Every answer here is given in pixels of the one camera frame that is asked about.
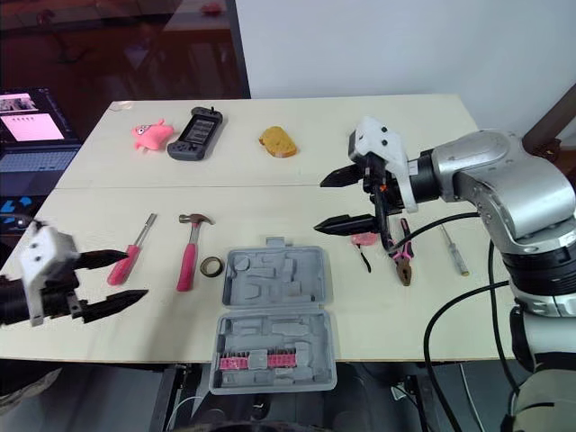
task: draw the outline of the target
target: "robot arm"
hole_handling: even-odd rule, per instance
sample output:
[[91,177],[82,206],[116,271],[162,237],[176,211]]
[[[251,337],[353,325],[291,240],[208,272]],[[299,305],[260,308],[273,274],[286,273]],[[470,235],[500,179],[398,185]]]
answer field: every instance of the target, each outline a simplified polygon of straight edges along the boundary
[[[538,373],[522,385],[513,428],[541,430],[527,409],[533,404],[563,407],[561,421],[576,421],[574,391],[566,399],[557,388],[576,379],[576,198],[564,175],[547,160],[528,155],[516,136],[494,130],[471,133],[409,161],[400,137],[371,118],[350,136],[348,155],[355,164],[334,171],[320,185],[363,180],[375,216],[338,216],[315,229],[343,236],[380,232],[386,239],[389,214],[414,212],[419,203],[439,197],[472,203],[510,273],[517,302],[510,314],[514,354],[527,370],[546,372],[551,379],[544,394],[535,391],[543,389],[534,385],[543,380]],[[387,241],[382,245],[393,248]]]
[[0,326],[30,320],[34,327],[42,324],[44,317],[63,315],[88,323],[126,309],[148,292],[118,292],[93,304],[79,300],[75,270],[109,266],[127,255],[117,250],[79,253],[71,236],[36,224],[30,243],[19,256],[22,279],[10,281],[0,276]]

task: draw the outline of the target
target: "pink toy pig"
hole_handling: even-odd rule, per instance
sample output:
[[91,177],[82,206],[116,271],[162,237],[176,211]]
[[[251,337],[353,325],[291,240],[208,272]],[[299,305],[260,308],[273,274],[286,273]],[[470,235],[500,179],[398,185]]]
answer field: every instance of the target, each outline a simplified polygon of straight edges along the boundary
[[150,150],[160,150],[173,133],[174,128],[172,126],[165,126],[164,119],[161,119],[156,124],[137,126],[132,129],[132,135],[136,138],[134,147],[136,150],[140,147]]

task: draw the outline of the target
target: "hammer head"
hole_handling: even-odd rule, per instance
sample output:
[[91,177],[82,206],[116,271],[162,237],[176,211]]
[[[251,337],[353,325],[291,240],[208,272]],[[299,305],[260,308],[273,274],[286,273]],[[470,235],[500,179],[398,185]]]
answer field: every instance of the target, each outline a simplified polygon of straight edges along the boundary
[[178,220],[180,223],[195,223],[199,225],[202,222],[208,222],[211,225],[214,224],[209,218],[200,213],[181,214]]

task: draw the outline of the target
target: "tool case lid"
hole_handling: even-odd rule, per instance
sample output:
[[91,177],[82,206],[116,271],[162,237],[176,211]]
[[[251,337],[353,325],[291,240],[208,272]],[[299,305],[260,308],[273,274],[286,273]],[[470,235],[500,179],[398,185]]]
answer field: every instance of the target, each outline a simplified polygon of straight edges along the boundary
[[228,253],[222,303],[232,310],[318,307],[326,300],[325,271],[320,247],[267,238],[266,247]]

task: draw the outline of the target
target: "gray tool case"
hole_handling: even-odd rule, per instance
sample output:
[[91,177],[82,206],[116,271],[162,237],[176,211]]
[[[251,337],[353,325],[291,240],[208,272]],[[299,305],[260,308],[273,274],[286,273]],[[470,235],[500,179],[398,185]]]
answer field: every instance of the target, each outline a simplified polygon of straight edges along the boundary
[[211,364],[214,394],[316,392],[336,386],[336,359],[326,300],[324,252],[266,247],[228,254]]

